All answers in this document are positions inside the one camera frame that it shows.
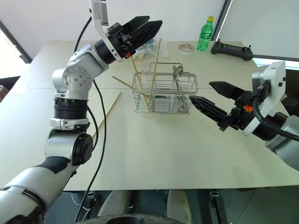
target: floor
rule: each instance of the floor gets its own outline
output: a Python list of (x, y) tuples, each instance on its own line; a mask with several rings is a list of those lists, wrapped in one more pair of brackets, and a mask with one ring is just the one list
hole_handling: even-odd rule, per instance
[[(194, 224), (202, 224), (197, 190), (186, 190)], [(109, 191), (97, 191), (96, 208), (91, 217), (97, 215)], [(229, 224), (296, 224), (298, 223), (299, 186), (262, 189), (220, 190), (225, 202)], [(79, 203), (83, 193), (73, 193)], [(73, 202), (71, 192), (63, 192), (45, 217), (45, 224), (73, 223), (78, 206)], [(213, 224), (217, 216), (212, 206), (209, 208)], [(138, 191), (135, 213), (164, 216), (165, 191)]]

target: white wall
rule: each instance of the white wall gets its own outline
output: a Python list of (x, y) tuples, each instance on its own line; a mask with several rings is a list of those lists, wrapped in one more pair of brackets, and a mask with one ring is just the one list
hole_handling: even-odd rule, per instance
[(252, 45), (254, 54), (299, 58), (299, 0), (234, 0), (223, 41)]
[[(107, 0), (108, 20), (126, 23), (134, 16), (149, 15), (163, 20), (166, 40), (197, 40), (209, 15), (215, 23), (224, 0)], [(76, 40), (88, 20), (88, 0), (0, 0), (0, 20), (35, 57), (49, 40)], [(83, 40), (97, 40), (90, 26)]]

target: robotic arm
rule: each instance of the robotic arm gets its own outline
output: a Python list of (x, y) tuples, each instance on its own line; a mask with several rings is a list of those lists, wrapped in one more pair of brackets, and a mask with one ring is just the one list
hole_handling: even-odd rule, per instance
[(226, 82), (210, 82), (219, 94), (235, 101), (236, 107), (229, 114), (204, 97), (190, 96), (190, 100), (216, 121), (220, 130), (230, 126), (243, 130), (244, 135), (254, 134), (286, 164), (299, 170), (299, 118), (273, 110), (285, 93), (285, 82), (285, 62), (275, 62), (252, 74), (253, 91)]
[[(97, 0), (93, 19), (100, 18)], [(45, 161), (16, 176), (0, 191), (0, 223), (41, 223), (44, 214), (60, 195), (79, 165), (93, 151), (93, 139), (86, 133), (88, 92), (93, 80), (115, 60), (129, 58), (135, 49), (153, 38), (162, 21), (135, 17), (125, 25), (112, 25), (103, 40), (75, 52), (67, 65), (53, 73), (54, 117), (45, 146)]]

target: metal utensil holder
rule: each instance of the metal utensil holder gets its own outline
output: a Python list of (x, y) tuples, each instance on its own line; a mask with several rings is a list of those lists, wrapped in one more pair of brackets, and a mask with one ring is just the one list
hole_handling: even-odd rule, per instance
[[(173, 79), (173, 73), (156, 72), (156, 79), (153, 90), (150, 90), (153, 72), (152, 65), (149, 70), (142, 70), (139, 73), (141, 86), (136, 74), (134, 74), (132, 86), (137, 90), (133, 91), (135, 112), (159, 112), (167, 114), (189, 114), (191, 101), (190, 95), (195, 95), (198, 90), (197, 79), (194, 74), (182, 72), (179, 76), (179, 85)], [(181, 63), (162, 63), (167, 65), (182, 65)]]

